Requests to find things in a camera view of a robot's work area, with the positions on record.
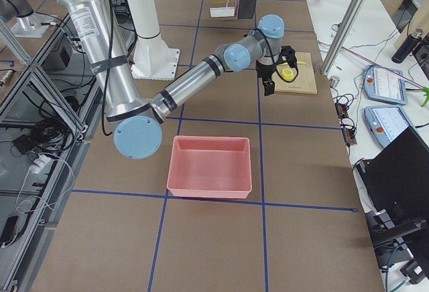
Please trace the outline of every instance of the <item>white desk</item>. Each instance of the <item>white desk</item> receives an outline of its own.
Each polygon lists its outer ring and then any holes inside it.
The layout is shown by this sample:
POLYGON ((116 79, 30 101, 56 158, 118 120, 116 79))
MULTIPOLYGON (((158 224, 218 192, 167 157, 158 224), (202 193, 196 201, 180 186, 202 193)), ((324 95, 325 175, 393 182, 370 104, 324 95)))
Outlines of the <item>white desk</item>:
MULTIPOLYGON (((338 24, 343 20, 345 11, 349 6, 351 0, 307 0, 308 8, 314 26, 314 31, 318 37, 318 41, 325 44, 331 44, 333 40, 332 30, 333 24, 338 24)), ((380 0, 366 0, 362 10, 358 14, 353 28, 347 37, 344 46, 360 46, 364 44, 377 44, 380 41, 386 40, 391 32, 397 32, 390 16, 387 14, 380 0)), ((395 53, 396 49, 393 46, 399 33, 387 42, 386 47, 380 53, 377 63, 388 68, 396 68, 402 70, 405 77, 410 78, 408 70, 416 63, 414 57, 410 56, 401 64, 395 64, 390 59, 395 53)), ((374 60, 379 50, 385 43, 378 46, 365 46, 362 48, 355 48, 354 51, 360 53, 367 58, 374 60)), ((320 44, 320 51, 324 58, 328 46, 320 44)), ((356 94, 358 91, 355 88, 353 78, 359 73, 362 73, 369 64, 347 51, 341 51, 337 57, 334 66, 332 66, 328 77, 339 76, 341 81, 337 86, 339 94, 352 93, 356 94)), ((420 69, 419 65, 413 66, 411 69, 412 78, 424 86, 429 85, 429 81, 420 69)), ((358 86, 361 84, 362 78, 357 79, 358 86)), ((410 117, 414 125, 423 125, 429 123, 429 104, 422 108, 420 105, 424 101, 423 93, 421 92, 408 92, 408 104, 404 106, 405 112, 410 117)), ((363 120, 363 108, 366 106, 383 105, 382 102, 369 100, 365 91, 362 94, 360 105, 358 106, 359 99, 355 100, 349 109, 349 116, 356 122, 357 121, 357 145, 351 147, 350 162, 354 164, 360 158, 374 158, 380 151, 381 147, 377 144, 375 138, 370 133, 369 129, 363 120)), ((420 136, 429 144, 429 126, 418 129, 420 136)), ((362 205, 366 212, 373 209, 369 203, 366 190, 360 177, 355 171, 355 179, 359 192, 361 194, 362 205)), ((389 272, 389 290, 392 290, 398 283, 400 283, 404 276, 399 272, 399 269, 405 263, 398 263, 391 268, 389 272)), ((427 292, 429 291, 429 280, 424 279, 419 285, 407 284, 403 286, 400 291, 404 292, 427 292)))

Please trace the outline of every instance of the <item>black monitor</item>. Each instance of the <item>black monitor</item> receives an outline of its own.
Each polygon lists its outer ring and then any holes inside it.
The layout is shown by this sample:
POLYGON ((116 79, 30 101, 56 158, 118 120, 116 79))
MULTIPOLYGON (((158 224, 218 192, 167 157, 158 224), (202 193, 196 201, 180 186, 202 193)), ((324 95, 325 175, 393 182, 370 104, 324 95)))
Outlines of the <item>black monitor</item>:
MULTIPOLYGON (((363 181, 374 206, 386 210, 395 225, 414 218, 429 222, 429 147, 412 127, 365 164, 363 181)), ((429 230, 404 240, 429 277, 429 230)))

